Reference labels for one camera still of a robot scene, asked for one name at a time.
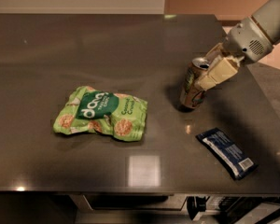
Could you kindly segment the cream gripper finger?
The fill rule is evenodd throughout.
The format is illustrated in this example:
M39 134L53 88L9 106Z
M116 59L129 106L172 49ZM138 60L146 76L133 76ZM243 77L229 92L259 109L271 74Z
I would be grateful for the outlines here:
M217 43L210 51L207 52L205 58L210 63L217 64L222 61L226 62L229 55L230 53L224 49L223 44Z
M207 71L200 75L194 85L203 91L207 91L216 85L226 81L238 73L240 63L232 56L222 57L218 55L210 64Z

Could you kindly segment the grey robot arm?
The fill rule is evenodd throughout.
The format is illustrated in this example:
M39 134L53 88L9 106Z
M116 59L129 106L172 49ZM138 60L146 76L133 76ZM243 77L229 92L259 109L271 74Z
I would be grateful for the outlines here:
M255 63L280 43L280 0L269 0L230 29L205 58L209 68L194 85L207 91L237 74L241 65Z

